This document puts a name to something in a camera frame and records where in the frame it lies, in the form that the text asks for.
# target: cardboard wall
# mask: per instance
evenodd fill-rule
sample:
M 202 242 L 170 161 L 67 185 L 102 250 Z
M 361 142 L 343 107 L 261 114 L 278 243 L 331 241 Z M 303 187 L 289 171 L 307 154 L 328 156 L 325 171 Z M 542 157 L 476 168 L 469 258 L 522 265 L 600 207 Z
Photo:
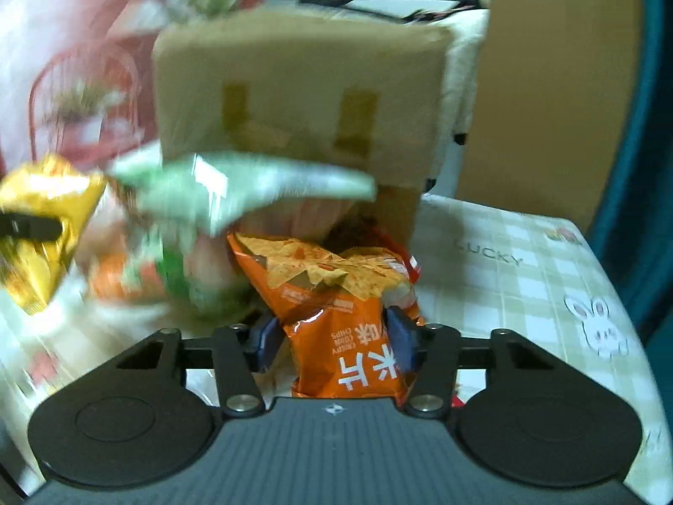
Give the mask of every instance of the cardboard wall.
M 492 0 L 458 199 L 586 230 L 637 82 L 641 0 Z

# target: orange chip bag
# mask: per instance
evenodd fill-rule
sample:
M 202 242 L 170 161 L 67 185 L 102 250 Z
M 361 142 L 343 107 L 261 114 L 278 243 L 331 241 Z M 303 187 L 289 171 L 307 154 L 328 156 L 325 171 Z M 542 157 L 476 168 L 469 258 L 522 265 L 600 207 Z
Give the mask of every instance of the orange chip bag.
M 405 283 L 380 249 L 352 258 L 297 239 L 230 234 L 236 260 L 278 316 L 299 377 L 294 396 L 354 399 L 406 395 L 382 321 L 381 296 Z

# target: black mount plate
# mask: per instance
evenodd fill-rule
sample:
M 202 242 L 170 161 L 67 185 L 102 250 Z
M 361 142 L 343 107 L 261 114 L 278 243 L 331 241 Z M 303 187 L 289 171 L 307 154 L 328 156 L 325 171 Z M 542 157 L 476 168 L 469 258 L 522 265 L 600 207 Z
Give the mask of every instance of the black mount plate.
M 268 315 L 209 339 L 157 332 L 38 407 L 28 437 L 49 482 L 29 502 L 642 503 L 622 484 L 642 428 L 617 395 L 509 330 L 462 338 L 395 308 L 385 320 L 398 364 L 418 372 L 401 408 L 265 411 L 250 371 L 282 341 Z M 184 389 L 189 368 L 214 369 L 220 408 Z M 473 368 L 486 389 L 452 407 L 458 370 Z

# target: yellow snack bag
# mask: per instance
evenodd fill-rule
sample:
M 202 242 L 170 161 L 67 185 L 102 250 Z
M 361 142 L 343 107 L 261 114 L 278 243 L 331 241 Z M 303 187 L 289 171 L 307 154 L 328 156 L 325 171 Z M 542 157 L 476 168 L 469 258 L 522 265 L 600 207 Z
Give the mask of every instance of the yellow snack bag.
M 0 183 L 1 212 L 55 218 L 63 227 L 53 242 L 0 237 L 0 282 L 27 313 L 44 310 L 53 297 L 105 187 L 102 174 L 83 174 L 55 154 Z

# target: black clip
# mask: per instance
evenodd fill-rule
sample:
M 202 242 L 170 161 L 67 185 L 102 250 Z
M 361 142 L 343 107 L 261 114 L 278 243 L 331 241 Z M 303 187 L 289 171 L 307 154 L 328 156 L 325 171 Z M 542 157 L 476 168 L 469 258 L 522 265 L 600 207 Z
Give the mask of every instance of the black clip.
M 57 218 L 25 213 L 0 213 L 0 237 L 49 243 L 56 241 L 62 233 L 63 224 Z

